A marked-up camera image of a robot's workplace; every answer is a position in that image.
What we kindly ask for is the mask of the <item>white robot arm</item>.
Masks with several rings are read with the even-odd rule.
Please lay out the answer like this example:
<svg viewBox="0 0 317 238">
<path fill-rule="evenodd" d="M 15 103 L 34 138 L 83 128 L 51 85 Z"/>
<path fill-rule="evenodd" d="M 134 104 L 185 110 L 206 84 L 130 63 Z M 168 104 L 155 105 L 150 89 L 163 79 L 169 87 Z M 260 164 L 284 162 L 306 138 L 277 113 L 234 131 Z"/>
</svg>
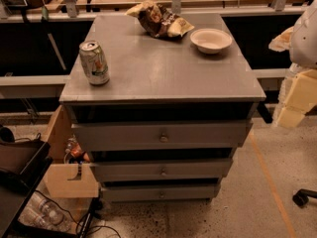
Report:
<svg viewBox="0 0 317 238">
<path fill-rule="evenodd" d="M 317 0 L 268 47 L 276 52 L 289 51 L 291 60 L 280 87 L 273 124 L 295 128 L 317 106 Z"/>
</svg>

